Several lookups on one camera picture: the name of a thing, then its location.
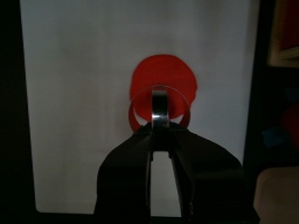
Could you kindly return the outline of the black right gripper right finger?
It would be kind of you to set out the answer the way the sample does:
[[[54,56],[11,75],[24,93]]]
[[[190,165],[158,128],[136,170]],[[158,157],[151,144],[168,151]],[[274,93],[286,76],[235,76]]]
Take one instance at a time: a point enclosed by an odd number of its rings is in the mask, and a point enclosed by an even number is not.
[[[258,224],[235,156],[216,143],[171,124],[172,162],[182,217],[188,224]]]

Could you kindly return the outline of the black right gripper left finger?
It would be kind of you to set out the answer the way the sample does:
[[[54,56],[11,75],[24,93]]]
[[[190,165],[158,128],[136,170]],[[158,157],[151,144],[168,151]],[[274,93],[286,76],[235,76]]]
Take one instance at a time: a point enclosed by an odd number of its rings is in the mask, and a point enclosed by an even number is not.
[[[108,153],[98,171],[98,224],[150,224],[151,124]]]

